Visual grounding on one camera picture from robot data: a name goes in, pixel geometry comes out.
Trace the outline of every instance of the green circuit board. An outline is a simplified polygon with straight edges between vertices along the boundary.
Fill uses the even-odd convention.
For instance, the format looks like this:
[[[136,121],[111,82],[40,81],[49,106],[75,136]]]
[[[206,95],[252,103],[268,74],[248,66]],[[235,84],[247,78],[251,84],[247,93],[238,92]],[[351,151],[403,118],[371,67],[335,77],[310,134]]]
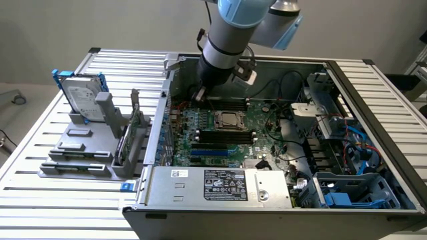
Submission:
[[[236,111],[242,114],[244,122],[244,129],[240,130],[246,132],[255,131],[258,141],[254,144],[227,144],[228,156],[196,156],[200,159],[198,163],[191,161],[191,158],[195,157],[191,155],[192,144],[198,143],[195,140],[196,130],[218,131],[215,113],[223,110],[200,109],[192,106],[180,109],[174,125],[175,154],[172,165],[238,168],[244,160],[256,160],[263,154],[272,159],[272,146],[279,149],[280,142],[276,142],[264,134],[270,112],[263,112],[263,107],[270,108],[270,104],[263,101],[252,101],[246,111]],[[276,116],[272,116],[270,121],[274,123],[275,120]],[[270,134],[275,138],[282,139],[282,134],[280,132],[275,132],[275,128],[272,128]]]

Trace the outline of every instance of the floor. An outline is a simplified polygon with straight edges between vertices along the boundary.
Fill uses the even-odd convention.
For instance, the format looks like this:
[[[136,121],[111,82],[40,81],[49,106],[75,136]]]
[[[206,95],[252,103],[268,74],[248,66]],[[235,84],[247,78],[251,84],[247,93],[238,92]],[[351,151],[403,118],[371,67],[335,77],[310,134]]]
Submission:
[[[59,93],[59,88],[56,85],[0,83],[0,94],[13,89],[21,91],[27,103],[23,105],[11,102],[0,103],[0,129],[19,144]],[[7,159],[8,156],[0,152],[0,167]]]

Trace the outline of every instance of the white label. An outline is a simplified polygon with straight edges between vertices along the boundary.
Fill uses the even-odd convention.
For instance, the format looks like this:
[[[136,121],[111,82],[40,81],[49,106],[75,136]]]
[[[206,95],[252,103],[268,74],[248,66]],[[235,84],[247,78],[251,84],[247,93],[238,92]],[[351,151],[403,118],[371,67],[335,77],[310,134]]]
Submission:
[[[92,90],[85,87],[71,86],[68,92],[77,107],[76,111],[80,112],[81,116],[91,121],[104,121],[103,111],[95,101],[96,95]]]
[[[171,178],[187,178],[188,170],[187,169],[174,169],[171,171]]]

